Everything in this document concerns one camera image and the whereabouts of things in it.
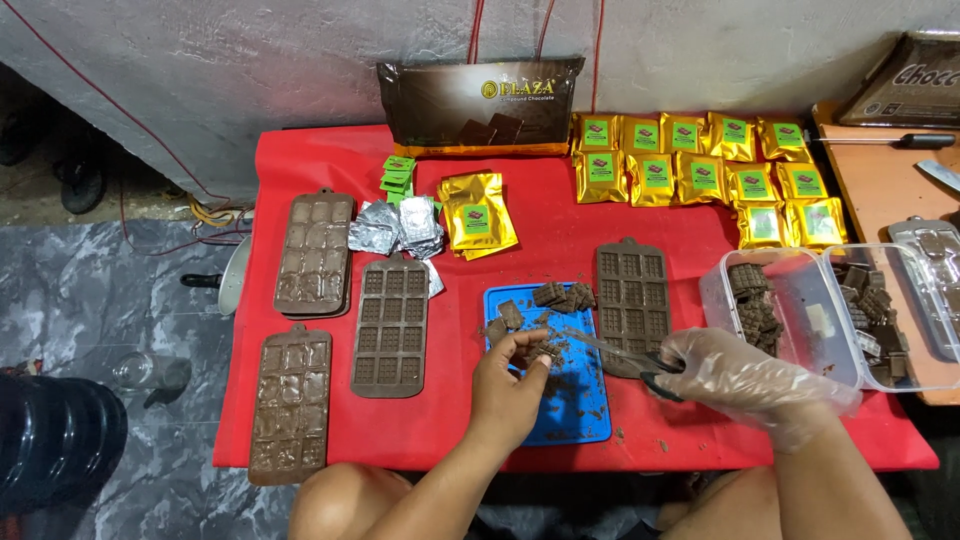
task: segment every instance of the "stack of gold pouches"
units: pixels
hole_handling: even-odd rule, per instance
[[[503,179],[489,171],[443,178],[437,198],[444,206],[450,248],[473,260],[517,244],[503,202]]]
[[[573,125],[578,203],[721,204],[735,212],[740,249],[822,251],[847,241],[840,201],[827,196],[796,120],[578,113]],[[764,158],[785,162],[756,163],[757,134]],[[785,197],[771,182],[773,165]]]

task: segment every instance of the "gloved hand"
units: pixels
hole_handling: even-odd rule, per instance
[[[547,355],[538,356],[523,377],[507,364],[526,365],[521,358],[547,334],[547,330],[508,333],[473,370],[467,436],[483,441],[504,457],[520,446],[537,422],[551,360]]]
[[[770,357],[721,329],[674,332],[660,348],[664,361],[681,359],[686,369],[657,375],[659,386],[734,420],[759,424],[779,452],[795,452],[820,429],[815,421],[788,414],[791,405],[823,402],[836,414],[860,405],[859,391]]]

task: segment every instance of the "metal pan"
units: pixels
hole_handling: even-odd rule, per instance
[[[220,313],[230,315],[240,305],[240,291],[243,290],[243,277],[247,272],[247,261],[250,260],[250,245],[253,237],[247,236],[236,251],[230,256],[227,269],[223,274],[184,274],[180,276],[180,284],[188,287],[208,287],[220,289],[217,295],[217,305]]]

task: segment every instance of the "white wall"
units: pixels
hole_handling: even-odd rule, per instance
[[[462,61],[471,0],[8,0],[210,191],[256,193],[263,131],[379,123],[376,61]],[[533,55],[548,0],[487,0],[480,61]],[[598,4],[557,0],[545,58],[583,55]],[[903,30],[960,29],[955,0],[608,0],[597,109],[804,110],[843,97]],[[0,61],[166,176],[191,182],[0,4]]]

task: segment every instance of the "blue cutting board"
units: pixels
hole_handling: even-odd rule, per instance
[[[533,290],[541,285],[543,283],[529,283],[487,289],[483,295],[485,322],[500,316],[497,306],[513,300],[525,319],[522,330],[536,329],[535,320],[549,311],[551,315],[547,321],[554,331],[561,332],[567,325],[596,337],[591,309],[560,313],[549,307],[534,306]],[[550,369],[550,380],[540,400],[537,423],[522,446],[609,439],[612,432],[610,408],[607,405],[607,386],[600,367],[599,351],[572,337],[553,337],[552,342],[563,350],[564,365],[555,363]]]

